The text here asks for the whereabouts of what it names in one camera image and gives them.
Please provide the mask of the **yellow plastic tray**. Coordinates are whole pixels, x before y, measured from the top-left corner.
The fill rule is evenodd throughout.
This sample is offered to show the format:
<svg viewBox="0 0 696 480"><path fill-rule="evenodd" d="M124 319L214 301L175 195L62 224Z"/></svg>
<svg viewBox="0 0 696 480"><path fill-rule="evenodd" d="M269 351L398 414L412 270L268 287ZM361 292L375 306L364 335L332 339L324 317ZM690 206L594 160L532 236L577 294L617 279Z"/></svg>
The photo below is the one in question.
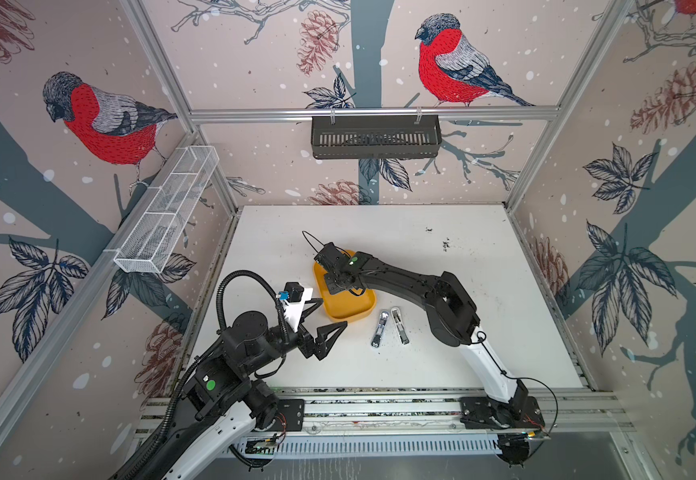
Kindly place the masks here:
<svg viewBox="0 0 696 480"><path fill-rule="evenodd" d="M322 247L315 256L313 272L318 291L324 301L327 316L333 322L361 320L376 307L376 293L359 278L356 265L357 258L353 251L345 251L332 244ZM353 274L354 288L338 295L330 295L324 275L328 270L341 268L347 268Z"/></svg>

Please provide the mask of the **light blue stapler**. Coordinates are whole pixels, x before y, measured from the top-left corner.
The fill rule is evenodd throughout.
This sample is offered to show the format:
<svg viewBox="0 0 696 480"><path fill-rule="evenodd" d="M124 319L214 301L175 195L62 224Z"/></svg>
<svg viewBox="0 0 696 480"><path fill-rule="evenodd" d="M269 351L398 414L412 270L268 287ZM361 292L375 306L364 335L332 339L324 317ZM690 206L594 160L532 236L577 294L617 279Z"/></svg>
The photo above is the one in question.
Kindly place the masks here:
<svg viewBox="0 0 696 480"><path fill-rule="evenodd" d="M381 346L383 334L385 332L385 328L387 326L389 318L390 312L388 310L382 310L380 312L378 323L371 340L371 346L373 348L379 348Z"/></svg>

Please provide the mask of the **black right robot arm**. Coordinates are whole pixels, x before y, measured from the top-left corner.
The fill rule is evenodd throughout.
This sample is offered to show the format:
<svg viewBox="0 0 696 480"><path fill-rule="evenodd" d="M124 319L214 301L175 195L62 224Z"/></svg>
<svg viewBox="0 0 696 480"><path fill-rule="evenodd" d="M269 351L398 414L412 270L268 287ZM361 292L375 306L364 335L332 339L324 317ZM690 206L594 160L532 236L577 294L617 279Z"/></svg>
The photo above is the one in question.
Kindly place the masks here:
<svg viewBox="0 0 696 480"><path fill-rule="evenodd" d="M432 335L461 352L485 392L462 419L467 427L546 428L537 400L525 385L527 379L511 374L492 352L477 306L453 273L414 273L366 252L349 253L332 242L325 244L314 260L325 270L332 293L379 290L425 311Z"/></svg>

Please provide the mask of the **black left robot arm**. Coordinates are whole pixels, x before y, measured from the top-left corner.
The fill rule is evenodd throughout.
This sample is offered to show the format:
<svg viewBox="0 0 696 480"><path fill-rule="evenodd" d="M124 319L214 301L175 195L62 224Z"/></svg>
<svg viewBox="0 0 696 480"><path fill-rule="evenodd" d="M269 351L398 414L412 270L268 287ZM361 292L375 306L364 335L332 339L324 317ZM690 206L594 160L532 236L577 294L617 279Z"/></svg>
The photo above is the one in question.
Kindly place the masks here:
<svg viewBox="0 0 696 480"><path fill-rule="evenodd" d="M268 324L259 311L247 311L228 325L224 313L224 293L231 281L247 277L259 283L273 299L278 323ZM219 330L215 342L187 369L170 398L163 420L143 445L120 469L114 479L164 479L179 458L199 437L239 402L251 410L253 425L269 426L278 413L278 397L264 382L274 372L260 369L295 349L304 357L326 358L346 321L321 326L317 335L301 325L318 310L323 300L307 300L307 308L291 327L285 317L284 300L259 274L237 270L219 284L216 311Z"/></svg>

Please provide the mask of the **aluminium top crossbar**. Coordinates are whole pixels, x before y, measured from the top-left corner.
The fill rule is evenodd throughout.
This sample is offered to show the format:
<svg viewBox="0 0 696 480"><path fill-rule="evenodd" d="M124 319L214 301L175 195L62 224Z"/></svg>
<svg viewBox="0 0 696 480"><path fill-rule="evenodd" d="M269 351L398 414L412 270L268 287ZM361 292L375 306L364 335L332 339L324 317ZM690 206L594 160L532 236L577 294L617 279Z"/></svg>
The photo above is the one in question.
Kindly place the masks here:
<svg viewBox="0 0 696 480"><path fill-rule="evenodd" d="M487 107L407 107L353 109L241 109L194 110L189 119L196 125L235 123L276 123L309 121L315 117L330 120L338 117L438 116L440 120L554 120L561 109L556 106L487 106Z"/></svg>

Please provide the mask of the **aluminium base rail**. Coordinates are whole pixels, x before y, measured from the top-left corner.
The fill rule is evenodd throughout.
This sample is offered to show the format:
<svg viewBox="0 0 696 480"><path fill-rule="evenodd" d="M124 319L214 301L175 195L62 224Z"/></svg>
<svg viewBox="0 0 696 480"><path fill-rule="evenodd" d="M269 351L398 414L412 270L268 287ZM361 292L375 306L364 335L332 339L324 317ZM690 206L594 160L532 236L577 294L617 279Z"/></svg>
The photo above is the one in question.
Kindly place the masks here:
<svg viewBox="0 0 696 480"><path fill-rule="evenodd" d="M205 434L199 451L214 460L230 456L233 444L251 460L284 460L402 455L523 456L563 433L630 433L616 395L585 388L544 388L522 423L480 426L486 401L475 389L444 390L279 390L276 425L267 431L245 427L245 406Z"/></svg>

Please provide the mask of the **aluminium frame corner post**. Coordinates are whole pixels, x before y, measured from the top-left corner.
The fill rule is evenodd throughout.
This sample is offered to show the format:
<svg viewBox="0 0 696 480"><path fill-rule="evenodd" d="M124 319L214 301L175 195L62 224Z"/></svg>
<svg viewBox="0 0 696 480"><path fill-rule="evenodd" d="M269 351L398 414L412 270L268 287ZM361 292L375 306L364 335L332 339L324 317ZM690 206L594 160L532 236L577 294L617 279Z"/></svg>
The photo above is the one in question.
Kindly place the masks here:
<svg viewBox="0 0 696 480"><path fill-rule="evenodd" d="M159 13L157 2L122 1L123 9L130 21L143 50L154 69L168 100L177 113L179 122L195 145L209 146L205 132L194 120L193 104L189 89L185 86L178 50L173 45L175 31L164 14Z"/></svg>

